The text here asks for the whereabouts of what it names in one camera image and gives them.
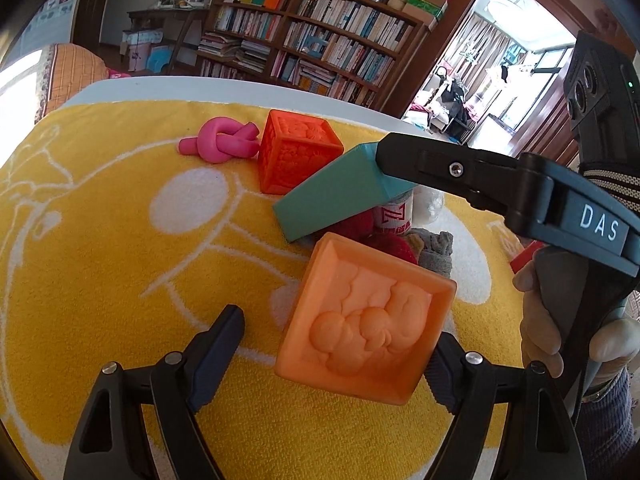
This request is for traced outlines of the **right hand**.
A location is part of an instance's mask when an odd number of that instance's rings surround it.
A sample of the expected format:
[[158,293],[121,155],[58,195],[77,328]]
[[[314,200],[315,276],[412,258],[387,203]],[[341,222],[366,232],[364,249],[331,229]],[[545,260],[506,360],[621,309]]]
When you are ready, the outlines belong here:
[[[553,378],[564,370],[560,356],[562,338],[548,310],[542,304],[535,263],[529,261],[515,274],[514,287],[524,294],[523,319],[520,325],[523,364],[543,362]],[[639,366],[639,322],[630,316],[606,324],[590,340],[589,357],[601,364],[592,388],[603,387],[625,367]]]

